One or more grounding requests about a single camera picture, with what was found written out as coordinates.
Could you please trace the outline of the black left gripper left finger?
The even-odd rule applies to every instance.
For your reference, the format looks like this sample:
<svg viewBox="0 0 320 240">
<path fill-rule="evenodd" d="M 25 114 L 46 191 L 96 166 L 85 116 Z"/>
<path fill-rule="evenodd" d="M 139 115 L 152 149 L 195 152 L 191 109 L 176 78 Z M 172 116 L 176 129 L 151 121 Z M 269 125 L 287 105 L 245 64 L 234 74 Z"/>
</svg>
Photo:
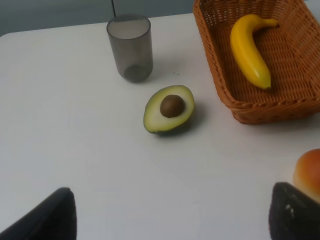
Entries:
<svg viewBox="0 0 320 240">
<path fill-rule="evenodd" d="M 75 240 L 77 211 L 74 193 L 61 187 L 0 233 L 2 240 Z"/>
</svg>

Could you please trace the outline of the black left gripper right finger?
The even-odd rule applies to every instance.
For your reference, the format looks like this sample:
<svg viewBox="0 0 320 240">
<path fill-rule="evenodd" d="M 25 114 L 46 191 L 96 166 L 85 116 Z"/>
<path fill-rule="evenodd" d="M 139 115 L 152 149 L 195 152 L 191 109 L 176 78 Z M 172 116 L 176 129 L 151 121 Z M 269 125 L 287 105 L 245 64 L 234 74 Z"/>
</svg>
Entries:
<svg viewBox="0 0 320 240">
<path fill-rule="evenodd" d="M 288 182 L 277 182 L 272 188 L 268 225 L 273 240 L 318 240 L 320 204 Z"/>
</svg>

